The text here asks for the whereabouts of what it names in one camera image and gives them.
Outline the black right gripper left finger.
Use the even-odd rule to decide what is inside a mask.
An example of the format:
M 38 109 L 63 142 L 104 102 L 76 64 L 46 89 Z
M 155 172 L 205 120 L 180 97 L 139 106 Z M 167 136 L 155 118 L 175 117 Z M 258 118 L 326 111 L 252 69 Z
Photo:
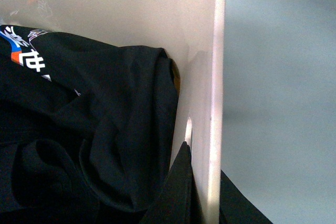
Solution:
M 191 149 L 183 142 L 159 196 L 140 223 L 203 222 L 191 161 Z

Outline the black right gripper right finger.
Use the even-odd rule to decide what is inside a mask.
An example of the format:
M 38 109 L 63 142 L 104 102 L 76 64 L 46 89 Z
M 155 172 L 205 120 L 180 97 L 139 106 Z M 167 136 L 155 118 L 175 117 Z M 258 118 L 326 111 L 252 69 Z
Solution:
M 272 223 L 239 191 L 223 171 L 220 184 L 219 223 Z

